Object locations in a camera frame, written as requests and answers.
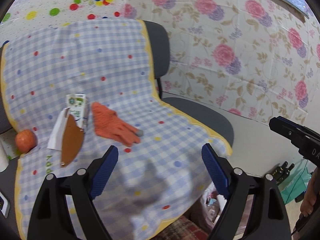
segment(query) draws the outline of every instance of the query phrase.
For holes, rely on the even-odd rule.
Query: black bottle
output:
[[[284,173],[281,175],[281,177],[280,177],[279,179],[277,179],[277,185],[280,185],[282,182],[284,182],[284,180],[285,180],[286,178],[289,177],[290,171],[291,171],[293,168],[294,168],[294,164],[291,164],[291,165],[289,166],[289,168],[286,168],[286,169],[284,170]]]
[[[288,162],[284,162],[282,166],[278,166],[273,173],[271,174],[275,180],[279,179],[281,175],[284,173],[285,168],[287,167]]]

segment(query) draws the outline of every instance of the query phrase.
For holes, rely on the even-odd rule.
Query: metal screw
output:
[[[234,172],[235,174],[237,174],[237,175],[241,175],[241,174],[242,174],[242,170],[241,170],[240,168],[235,168],[235,169],[233,170],[233,172]]]
[[[273,180],[273,176],[271,174],[267,174],[266,175],[266,179],[272,181]]]
[[[45,177],[47,180],[52,180],[53,179],[53,174],[50,173]]]
[[[79,169],[79,170],[77,171],[77,174],[78,174],[78,175],[84,175],[86,172],[87,172],[86,169]]]

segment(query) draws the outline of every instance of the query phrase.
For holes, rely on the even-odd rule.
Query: white cylinder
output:
[[[9,165],[9,159],[0,140],[0,172],[4,171]]]

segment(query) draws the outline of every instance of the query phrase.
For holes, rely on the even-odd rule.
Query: orange glove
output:
[[[140,142],[135,135],[138,129],[118,118],[115,111],[98,102],[93,102],[91,109],[96,135],[116,140],[128,147]]]

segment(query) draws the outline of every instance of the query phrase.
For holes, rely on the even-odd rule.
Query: white carton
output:
[[[87,131],[89,103],[85,94],[66,95],[66,107],[70,108],[70,113],[76,120],[77,126]]]

